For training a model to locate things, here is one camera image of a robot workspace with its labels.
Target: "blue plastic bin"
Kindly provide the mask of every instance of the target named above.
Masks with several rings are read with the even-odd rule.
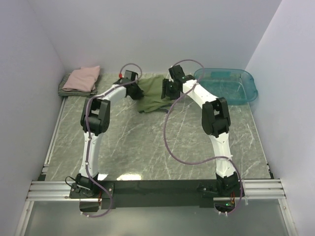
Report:
[[[198,79],[201,74],[199,69],[193,76]],[[206,68],[199,83],[213,95],[226,98],[228,105],[243,105],[258,96],[254,79],[245,70]]]

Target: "green cloth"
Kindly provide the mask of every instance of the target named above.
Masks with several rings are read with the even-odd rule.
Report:
[[[144,94],[144,97],[137,101],[138,112],[152,112],[173,103],[172,100],[161,99],[163,79],[163,75],[156,75],[138,81],[138,85]]]

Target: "folded pink towel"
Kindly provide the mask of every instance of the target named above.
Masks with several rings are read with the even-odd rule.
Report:
[[[74,70],[63,86],[63,90],[78,90],[83,92],[93,90],[95,88],[95,82],[99,76],[99,71],[100,66],[81,67],[79,70]]]

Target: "striped cloth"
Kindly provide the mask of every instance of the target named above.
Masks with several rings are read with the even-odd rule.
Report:
[[[58,87],[58,95],[59,96],[61,96],[61,97],[64,97],[64,96],[89,96],[89,95],[96,95],[97,94],[96,87],[91,92],[83,92],[83,91],[79,91],[79,90],[71,90],[71,91],[63,90],[63,86],[67,82],[70,74],[71,73],[66,74],[64,76],[63,80],[61,81],[61,83],[59,84],[59,87]]]

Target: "stack of folded cloth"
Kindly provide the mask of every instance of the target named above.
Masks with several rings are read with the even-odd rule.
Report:
[[[59,96],[96,95],[95,82],[98,79],[100,66],[81,67],[71,74],[66,74],[58,87]]]

